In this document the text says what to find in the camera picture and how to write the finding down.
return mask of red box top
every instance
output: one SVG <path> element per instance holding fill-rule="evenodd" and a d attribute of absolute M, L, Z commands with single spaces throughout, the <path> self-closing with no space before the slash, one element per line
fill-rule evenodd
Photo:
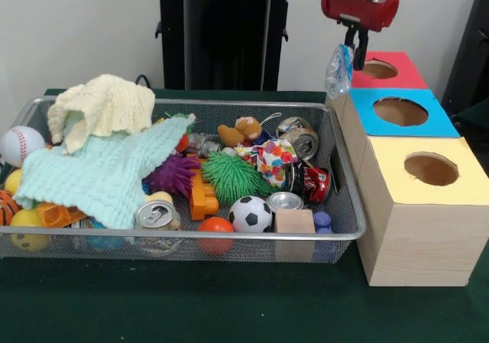
<path fill-rule="evenodd" d="M 428 89 L 421 73 L 404 52 L 369 51 L 365 68 L 353 73 L 356 89 Z"/>

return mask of yellow knitted cloth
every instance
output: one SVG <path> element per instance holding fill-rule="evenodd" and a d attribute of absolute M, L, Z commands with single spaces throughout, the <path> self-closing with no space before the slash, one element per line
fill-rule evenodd
<path fill-rule="evenodd" d="M 66 135 L 66 152 L 83 147 L 89 135 L 108 137 L 113 132 L 136 134 L 151 127 L 154 94 L 122 78 L 104 74 L 85 85 L 68 89 L 57 97 L 47 113 L 47 124 L 55 144 L 63 141 L 69 112 L 80 112 L 82 120 Z"/>

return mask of yellow box top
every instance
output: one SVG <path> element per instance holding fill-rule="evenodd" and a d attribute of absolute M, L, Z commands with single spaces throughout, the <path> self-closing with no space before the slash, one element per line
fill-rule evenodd
<path fill-rule="evenodd" d="M 394 202 L 489 205 L 489 179 L 464 138 L 369 140 Z"/>

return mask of orange lego block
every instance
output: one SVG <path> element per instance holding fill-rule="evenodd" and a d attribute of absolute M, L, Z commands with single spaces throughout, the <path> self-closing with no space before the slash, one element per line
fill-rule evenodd
<path fill-rule="evenodd" d="M 45 227 L 66 227 L 86 217 L 77 207 L 67 208 L 46 202 L 37 207 L 37 214 Z"/>
<path fill-rule="evenodd" d="M 219 201 L 215 197 L 214 186 L 204 183 L 200 169 L 192 170 L 192 193 L 190 194 L 190 218 L 203 221 L 207 215 L 217 215 Z"/>

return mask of purple spiky ball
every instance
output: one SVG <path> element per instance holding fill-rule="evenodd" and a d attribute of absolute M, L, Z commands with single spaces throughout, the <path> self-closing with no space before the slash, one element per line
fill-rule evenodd
<path fill-rule="evenodd" d="M 143 182 L 149 186 L 151 194 L 167 192 L 174 196 L 182 194 L 188 198 L 192 189 L 191 178 L 195 175 L 191 169 L 199 168 L 200 162 L 196 157 L 171 154 Z"/>

